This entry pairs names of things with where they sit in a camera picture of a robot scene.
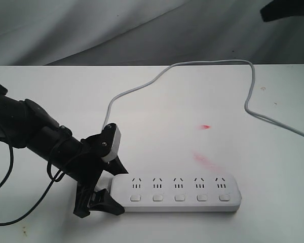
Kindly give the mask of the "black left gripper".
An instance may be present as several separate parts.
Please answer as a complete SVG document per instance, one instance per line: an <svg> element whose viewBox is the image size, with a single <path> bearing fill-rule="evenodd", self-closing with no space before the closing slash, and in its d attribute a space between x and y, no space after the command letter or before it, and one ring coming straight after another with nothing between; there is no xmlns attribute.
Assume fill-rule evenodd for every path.
<svg viewBox="0 0 304 243"><path fill-rule="evenodd" d="M101 133L81 140L81 150L72 158L72 175L77 181L73 213L84 218L91 211L112 215L124 213L124 207L116 202L107 189L96 189L103 171L112 175L127 174L119 157L105 163L102 156Z"/></svg>

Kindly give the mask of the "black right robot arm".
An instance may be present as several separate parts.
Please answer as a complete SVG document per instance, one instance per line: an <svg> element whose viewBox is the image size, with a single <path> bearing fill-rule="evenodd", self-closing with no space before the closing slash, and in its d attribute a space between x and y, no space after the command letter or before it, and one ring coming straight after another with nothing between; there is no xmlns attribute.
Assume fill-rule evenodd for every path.
<svg viewBox="0 0 304 243"><path fill-rule="evenodd" d="M304 17L304 0L274 0L260 9L263 22Z"/></svg>

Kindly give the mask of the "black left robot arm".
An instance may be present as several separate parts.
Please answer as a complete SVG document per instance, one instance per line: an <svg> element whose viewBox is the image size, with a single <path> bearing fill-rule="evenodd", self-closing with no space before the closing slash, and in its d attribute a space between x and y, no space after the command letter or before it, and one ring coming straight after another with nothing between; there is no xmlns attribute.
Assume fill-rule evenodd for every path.
<svg viewBox="0 0 304 243"><path fill-rule="evenodd" d="M0 84L0 141L9 148L28 148L47 161L47 173L55 166L62 175L77 182L73 213L84 218L91 211L113 215L125 209L107 189L96 191L103 171L126 174L118 157L121 133L115 123L105 125L101 133L77 140L72 131L61 126L37 103L7 97Z"/></svg>

